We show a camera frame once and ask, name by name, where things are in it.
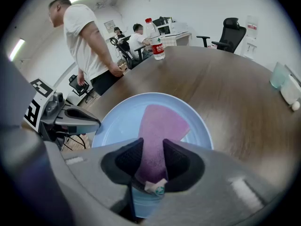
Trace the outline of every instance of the pink sponge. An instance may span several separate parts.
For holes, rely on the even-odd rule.
[[[143,137],[143,152],[140,167],[135,177],[145,184],[168,180],[165,166],[163,139],[180,141],[190,130],[188,123],[173,110],[162,105],[146,107],[139,137]]]

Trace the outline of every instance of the black office chair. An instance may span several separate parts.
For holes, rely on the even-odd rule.
[[[89,84],[86,81],[85,81],[85,84],[82,85],[82,86],[77,83],[77,75],[72,75],[69,78],[69,85],[76,90],[76,91],[72,90],[76,95],[82,96],[85,93],[87,94],[87,97],[86,97],[86,100],[85,100],[86,103],[87,103],[87,99],[88,99],[89,96],[94,98],[92,95],[90,95],[92,90],[88,91]]]
[[[229,17],[224,20],[224,28],[222,30],[222,36],[219,42],[212,42],[217,45],[217,49],[224,50],[230,53],[234,53],[239,43],[242,41],[246,34],[246,28],[239,26],[238,18]],[[204,47],[207,48],[207,40],[210,37],[197,36],[202,38]]]
[[[134,58],[132,59],[128,53],[118,44],[118,40],[114,37],[110,38],[110,42],[112,45],[116,46],[116,48],[122,53],[122,56],[124,57],[126,63],[127,63],[127,67],[131,70],[134,69],[137,65],[139,65],[142,61],[142,53],[141,53],[141,49],[143,49],[145,47],[145,45],[141,46],[140,48],[135,49],[134,51],[138,51],[139,54],[139,61],[135,60]]]

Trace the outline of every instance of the white t-shirt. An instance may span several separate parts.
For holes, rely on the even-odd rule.
[[[145,37],[139,33],[133,33],[128,40],[128,44],[130,46],[131,54],[134,57],[134,59],[139,60],[139,53],[138,51],[134,51],[137,48],[140,48],[144,44],[142,44],[142,41],[145,40]]]
[[[63,22],[65,40],[78,67],[88,75],[90,80],[106,72],[108,68],[79,35],[86,24],[97,23],[93,11],[83,4],[72,5],[67,8]]]

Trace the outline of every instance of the man's hand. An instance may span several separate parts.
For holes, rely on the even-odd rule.
[[[83,72],[79,72],[78,76],[77,76],[77,83],[80,86],[83,86],[85,84],[85,76]]]
[[[123,75],[123,70],[120,69],[116,63],[110,63],[110,66],[108,66],[108,68],[111,74],[116,77],[120,77]]]

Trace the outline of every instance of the round wooden table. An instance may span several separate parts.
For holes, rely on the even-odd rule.
[[[301,110],[293,112],[270,85],[271,72],[211,48],[167,47],[165,53],[165,59],[152,56],[129,71],[88,110],[102,120],[137,94],[178,97],[203,118],[215,150],[240,159],[283,189],[301,155]]]

